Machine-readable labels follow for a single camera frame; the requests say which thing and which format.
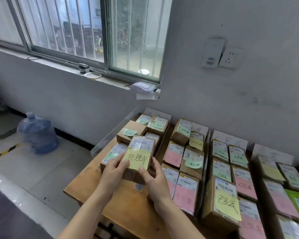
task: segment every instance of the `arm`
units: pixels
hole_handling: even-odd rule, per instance
[[[169,193],[167,179],[159,162],[153,157],[156,177],[153,178],[143,167],[139,169],[148,192],[154,201],[155,210],[162,217],[172,239],[205,239],[188,217],[174,204]]]
[[[58,239],[93,238],[104,207],[111,200],[119,186],[129,160],[121,161],[123,154],[108,161],[99,185],[88,200],[75,214]]]

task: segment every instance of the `yellow and black tape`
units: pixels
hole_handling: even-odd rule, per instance
[[[10,151],[12,151],[13,149],[19,147],[20,145],[21,145],[21,143],[20,143],[20,144],[17,144],[17,145],[14,145],[13,147],[9,148],[8,150],[6,150],[6,151],[0,153],[0,157],[2,157],[3,155],[6,155],[8,152],[10,152]]]

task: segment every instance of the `water bottle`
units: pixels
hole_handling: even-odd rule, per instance
[[[33,112],[26,113],[27,118],[18,125],[18,131],[24,133],[24,140],[29,142],[36,154],[46,154],[58,147],[59,140],[51,121],[37,117]]]

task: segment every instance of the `tile floor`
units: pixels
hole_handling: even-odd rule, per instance
[[[35,155],[22,144],[0,157],[0,190],[54,238],[79,209],[63,189],[92,160],[87,149],[59,140],[59,147],[46,155]],[[0,153],[21,142],[19,133],[0,140]]]

